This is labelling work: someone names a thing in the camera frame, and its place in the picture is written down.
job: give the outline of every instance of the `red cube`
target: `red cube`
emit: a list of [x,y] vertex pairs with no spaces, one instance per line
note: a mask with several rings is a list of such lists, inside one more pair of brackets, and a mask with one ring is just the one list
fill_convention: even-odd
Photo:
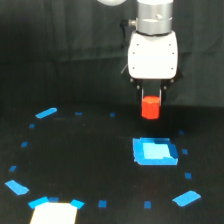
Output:
[[160,98],[146,96],[142,99],[142,117],[153,120],[158,119],[160,113]]

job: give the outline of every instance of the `black surface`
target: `black surface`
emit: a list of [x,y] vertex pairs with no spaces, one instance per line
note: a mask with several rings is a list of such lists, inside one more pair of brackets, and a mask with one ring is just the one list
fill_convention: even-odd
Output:
[[[34,117],[47,108],[17,108],[1,118],[1,224],[28,224],[28,202],[43,196],[85,202],[77,224],[223,223],[223,109],[165,107],[152,122],[139,116],[138,107],[75,105],[58,106],[42,120]],[[80,111],[82,116],[74,115]],[[132,139],[139,137],[171,138],[178,166],[135,163]],[[20,147],[23,141],[26,148]],[[10,173],[12,165],[17,169]],[[186,180],[185,172],[193,179]],[[16,196],[8,189],[4,183],[11,179],[28,187],[28,194]],[[185,208],[172,202],[188,190],[202,199]],[[107,200],[106,209],[98,208],[99,200]],[[150,210],[144,201],[151,201]]]

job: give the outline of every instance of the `light blue square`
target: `light blue square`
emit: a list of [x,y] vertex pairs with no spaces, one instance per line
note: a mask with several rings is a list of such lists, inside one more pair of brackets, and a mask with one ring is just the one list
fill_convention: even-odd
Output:
[[99,208],[106,208],[107,207],[107,201],[100,200],[98,207]]
[[145,159],[172,158],[166,144],[143,143],[143,151]]

